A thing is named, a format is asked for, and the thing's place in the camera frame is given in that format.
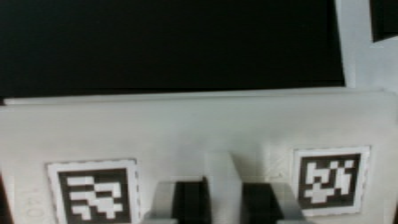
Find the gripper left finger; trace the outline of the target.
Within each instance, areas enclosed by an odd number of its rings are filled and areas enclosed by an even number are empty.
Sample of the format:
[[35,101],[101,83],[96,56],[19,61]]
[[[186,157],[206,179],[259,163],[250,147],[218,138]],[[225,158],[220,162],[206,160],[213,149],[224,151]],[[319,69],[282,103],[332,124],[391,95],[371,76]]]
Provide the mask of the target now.
[[208,179],[177,181],[172,198],[172,218],[177,224],[211,224]]

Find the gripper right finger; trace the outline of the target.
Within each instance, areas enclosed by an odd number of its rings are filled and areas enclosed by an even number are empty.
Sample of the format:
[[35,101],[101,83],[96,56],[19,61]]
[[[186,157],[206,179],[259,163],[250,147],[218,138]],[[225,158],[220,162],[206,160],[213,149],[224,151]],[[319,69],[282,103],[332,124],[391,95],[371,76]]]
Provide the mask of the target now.
[[241,224],[277,224],[284,218],[268,183],[245,183],[241,189]]

